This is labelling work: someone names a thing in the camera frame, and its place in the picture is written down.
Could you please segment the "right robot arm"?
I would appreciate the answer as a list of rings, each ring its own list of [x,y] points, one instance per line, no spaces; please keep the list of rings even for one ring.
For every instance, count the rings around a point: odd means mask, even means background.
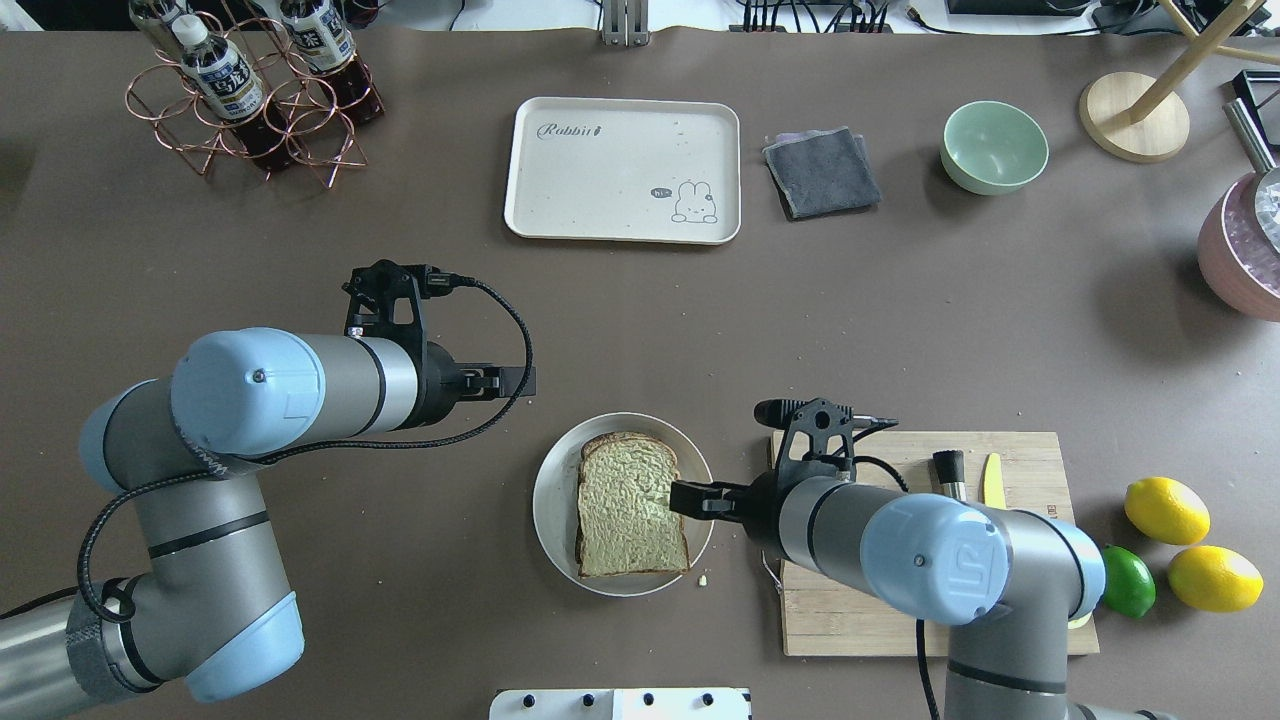
[[[1105,568],[1078,528],[1036,512],[856,483],[819,462],[750,486],[677,482],[673,511],[741,523],[790,562],[950,629],[947,719],[1123,719],[1068,697],[1068,624]]]

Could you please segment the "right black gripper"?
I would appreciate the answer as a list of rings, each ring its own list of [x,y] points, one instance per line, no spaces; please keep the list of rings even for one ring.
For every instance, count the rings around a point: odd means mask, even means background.
[[[669,510],[703,521],[719,518],[737,523],[762,550],[782,559],[778,488],[776,471],[763,471],[749,486],[676,480],[669,489]]]

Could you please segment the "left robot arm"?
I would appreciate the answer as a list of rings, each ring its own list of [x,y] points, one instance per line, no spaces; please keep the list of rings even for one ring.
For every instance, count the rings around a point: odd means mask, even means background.
[[[175,370],[100,406],[79,454],[111,493],[76,588],[3,616],[3,716],[65,717],[182,679],[210,703],[305,651],[260,471],[444,419],[460,401],[531,395],[532,361],[458,364],[420,331],[221,331]]]

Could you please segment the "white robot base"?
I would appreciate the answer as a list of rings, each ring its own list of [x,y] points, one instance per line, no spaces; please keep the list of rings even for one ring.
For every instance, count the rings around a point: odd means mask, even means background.
[[[733,687],[508,689],[489,719],[751,719],[750,691]]]

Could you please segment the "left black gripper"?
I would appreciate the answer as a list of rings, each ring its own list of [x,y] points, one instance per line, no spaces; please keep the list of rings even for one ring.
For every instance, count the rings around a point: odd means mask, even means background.
[[[439,423],[458,402],[532,397],[536,393],[535,366],[458,364],[435,342],[422,342],[417,360],[419,391],[412,407],[412,428]]]

